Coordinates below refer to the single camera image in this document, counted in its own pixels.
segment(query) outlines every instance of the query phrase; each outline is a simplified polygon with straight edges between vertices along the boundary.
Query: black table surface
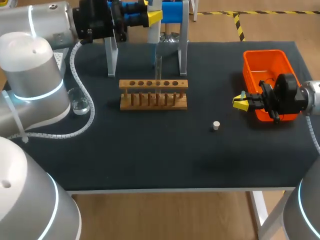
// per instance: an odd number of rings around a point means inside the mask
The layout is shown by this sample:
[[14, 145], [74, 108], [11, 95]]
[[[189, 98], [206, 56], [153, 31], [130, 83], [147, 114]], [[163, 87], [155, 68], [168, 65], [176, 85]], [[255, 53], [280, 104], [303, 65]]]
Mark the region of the black table surface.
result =
[[[95, 103], [92, 126], [75, 138], [15, 142], [68, 191], [295, 187], [317, 157], [303, 115], [274, 125], [232, 107], [246, 90], [244, 51], [262, 49], [283, 50], [299, 81], [311, 80], [294, 42], [189, 43], [187, 77], [177, 46], [163, 43], [162, 79], [188, 79], [188, 110], [120, 111], [119, 79], [154, 79], [150, 46], [121, 44], [110, 78], [104, 46], [86, 45], [75, 65]], [[64, 80], [76, 85], [69, 68]], [[69, 114], [33, 132], [71, 133], [88, 118]]]

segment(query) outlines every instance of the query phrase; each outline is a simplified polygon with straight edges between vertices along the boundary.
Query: test tube rack hole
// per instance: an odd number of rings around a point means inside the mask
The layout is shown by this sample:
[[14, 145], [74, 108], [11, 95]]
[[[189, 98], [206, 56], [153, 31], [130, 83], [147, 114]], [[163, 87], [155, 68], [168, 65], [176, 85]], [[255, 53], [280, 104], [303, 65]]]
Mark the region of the test tube rack hole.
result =
[[188, 80], [120, 80], [120, 110], [186, 110]]

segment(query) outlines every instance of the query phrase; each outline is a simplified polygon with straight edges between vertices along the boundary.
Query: blue robot component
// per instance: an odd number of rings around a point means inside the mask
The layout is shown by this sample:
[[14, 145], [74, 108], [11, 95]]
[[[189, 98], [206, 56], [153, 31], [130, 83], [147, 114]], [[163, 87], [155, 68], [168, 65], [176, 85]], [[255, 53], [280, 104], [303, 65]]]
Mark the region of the blue robot component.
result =
[[[122, 2], [122, 6], [133, 5], [135, 2]], [[183, 19], [183, 3], [180, 2], [162, 2], [163, 19], [162, 24], [181, 24]], [[139, 13], [125, 14], [124, 18], [128, 19], [129, 16], [134, 17]]]

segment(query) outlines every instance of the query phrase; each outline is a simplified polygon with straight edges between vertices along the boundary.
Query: gray robot arm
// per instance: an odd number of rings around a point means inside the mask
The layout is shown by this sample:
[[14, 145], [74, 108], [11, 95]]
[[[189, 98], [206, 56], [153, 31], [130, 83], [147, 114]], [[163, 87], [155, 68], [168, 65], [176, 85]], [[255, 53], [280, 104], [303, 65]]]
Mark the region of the gray robot arm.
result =
[[70, 101], [49, 43], [25, 32], [0, 37], [0, 67], [11, 91], [0, 95], [0, 136], [55, 123], [65, 117]]

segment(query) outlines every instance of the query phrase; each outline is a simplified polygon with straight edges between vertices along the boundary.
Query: metal stand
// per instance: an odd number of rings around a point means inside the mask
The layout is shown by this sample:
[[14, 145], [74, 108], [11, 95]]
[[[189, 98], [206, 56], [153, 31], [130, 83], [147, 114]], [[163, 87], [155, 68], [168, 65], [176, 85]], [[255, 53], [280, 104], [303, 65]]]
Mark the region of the metal stand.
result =
[[292, 191], [286, 191], [284, 193], [269, 216], [262, 191], [250, 192], [259, 240], [271, 240], [277, 230], [284, 225], [283, 212], [291, 192]]
[[188, 29], [189, 29], [189, 0], [183, 0], [182, 1], [182, 23], [180, 24], [180, 39], [179, 39], [179, 46], [178, 46], [180, 76], [187, 75]]
[[190, 0], [191, 6], [192, 6], [192, 11], [193, 11], [193, 21], [197, 21], [197, 16], [198, 16], [198, 5], [199, 5], [199, 0]]
[[118, 59], [118, 47], [116, 38], [107, 37], [104, 39], [104, 46], [106, 52], [106, 60], [108, 64], [108, 76], [114, 77], [116, 75], [117, 59]]
[[[187, 75], [187, 51], [188, 51], [188, 29], [189, 29], [189, 0], [182, 1], [182, 23], [180, 24], [180, 34], [178, 41], [178, 58], [180, 76]], [[115, 37], [107, 37], [104, 39], [104, 46], [106, 52], [108, 76], [114, 77], [116, 75], [118, 47]]]

